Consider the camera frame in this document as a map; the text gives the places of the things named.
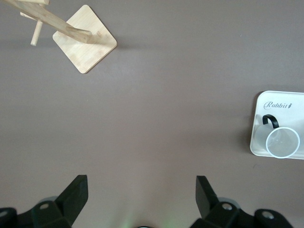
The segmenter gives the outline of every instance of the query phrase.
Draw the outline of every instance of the wooden stand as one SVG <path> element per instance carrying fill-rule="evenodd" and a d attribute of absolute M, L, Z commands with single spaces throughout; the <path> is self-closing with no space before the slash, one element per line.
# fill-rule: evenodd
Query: wooden stand
<path fill-rule="evenodd" d="M 92 37 L 86 44 L 60 32 L 53 35 L 54 41 L 83 74 L 92 69 L 117 46 L 115 38 L 87 5 L 81 7 L 67 23 L 75 28 L 92 32 Z"/>
<path fill-rule="evenodd" d="M 49 0 L 3 0 L 19 9 L 21 15 L 37 20 L 31 44 L 36 45 L 43 23 L 54 27 L 54 41 L 83 74 L 109 54 L 117 41 L 91 8 L 84 5 L 67 22 L 44 8 Z"/>

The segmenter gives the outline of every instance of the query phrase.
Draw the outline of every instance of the cup rim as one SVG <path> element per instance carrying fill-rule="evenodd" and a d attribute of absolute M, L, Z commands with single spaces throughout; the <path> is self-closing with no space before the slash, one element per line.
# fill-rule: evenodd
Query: cup rim
<path fill-rule="evenodd" d="M 270 152 L 269 148 L 268 148 L 268 145 L 267 145 L 267 144 L 268 144 L 268 139 L 269 139 L 269 137 L 272 135 L 272 133 L 275 132 L 275 131 L 281 130 L 281 129 L 288 129 L 288 130 L 292 131 L 292 132 L 296 135 L 296 137 L 297 137 L 297 139 L 298 139 L 298 145 L 297 145 L 296 149 L 295 149 L 291 154 L 289 154 L 289 155 L 287 155 L 287 156 L 283 156 L 283 157 L 280 157 L 280 156 L 277 156 L 277 155 L 272 154 L 272 153 Z M 288 157 L 294 155 L 294 153 L 296 153 L 296 152 L 298 151 L 298 149 L 299 149 L 299 147 L 300 147 L 300 143 L 301 143 L 300 136 L 299 136 L 298 132 L 296 132 L 294 129 L 292 129 L 292 128 L 290 128 L 290 127 L 277 127 L 277 128 L 275 128 L 274 130 L 272 130 L 272 131 L 269 133 L 269 135 L 267 136 L 265 146 L 266 146 L 267 152 L 270 153 L 271 156 L 273 156 L 273 157 L 275 157 L 275 158 L 288 158 Z"/>

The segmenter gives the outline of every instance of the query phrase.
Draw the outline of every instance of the white tray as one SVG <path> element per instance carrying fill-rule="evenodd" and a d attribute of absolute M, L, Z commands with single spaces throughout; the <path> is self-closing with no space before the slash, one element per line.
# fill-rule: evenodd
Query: white tray
<path fill-rule="evenodd" d="M 262 117 L 266 114 L 273 115 L 280 127 L 290 127 L 300 136 L 300 147 L 289 158 L 304 159 L 304 93 L 265 91 L 256 101 L 256 112 L 253 120 L 250 149 L 257 156 L 271 157 L 255 142 L 254 132 L 263 124 Z"/>

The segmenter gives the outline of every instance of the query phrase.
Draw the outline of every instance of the black handle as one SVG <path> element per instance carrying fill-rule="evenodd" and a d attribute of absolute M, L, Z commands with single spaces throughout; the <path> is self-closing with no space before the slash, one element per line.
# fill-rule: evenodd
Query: black handle
<path fill-rule="evenodd" d="M 268 124 L 268 119 L 271 121 L 274 128 L 279 127 L 279 123 L 273 115 L 267 114 L 263 116 L 263 124 Z"/>

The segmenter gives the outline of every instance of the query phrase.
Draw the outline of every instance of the gray surface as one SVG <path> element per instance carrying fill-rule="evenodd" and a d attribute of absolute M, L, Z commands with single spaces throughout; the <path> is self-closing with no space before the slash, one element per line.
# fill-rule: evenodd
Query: gray surface
<path fill-rule="evenodd" d="M 75 228 L 187 228 L 196 175 L 253 214 L 304 225 L 301 160 L 254 156 L 255 99 L 304 92 L 304 1 L 66 0 L 89 5 L 118 47 L 78 73 L 44 25 L 0 3 L 0 207 L 18 212 L 87 174 Z"/>

